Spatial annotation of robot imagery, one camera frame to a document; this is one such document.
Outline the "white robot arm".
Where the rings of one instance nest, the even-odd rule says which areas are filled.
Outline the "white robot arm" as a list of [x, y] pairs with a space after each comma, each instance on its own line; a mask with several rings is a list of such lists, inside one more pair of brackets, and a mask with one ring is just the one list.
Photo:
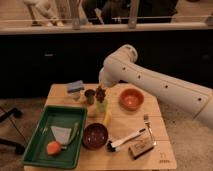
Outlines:
[[189, 112], [213, 129], [212, 88], [145, 69], [135, 64], [137, 58], [138, 53], [132, 45], [121, 46], [105, 58], [99, 72], [99, 83], [104, 87], [113, 87], [119, 81], [131, 83], [161, 101]]

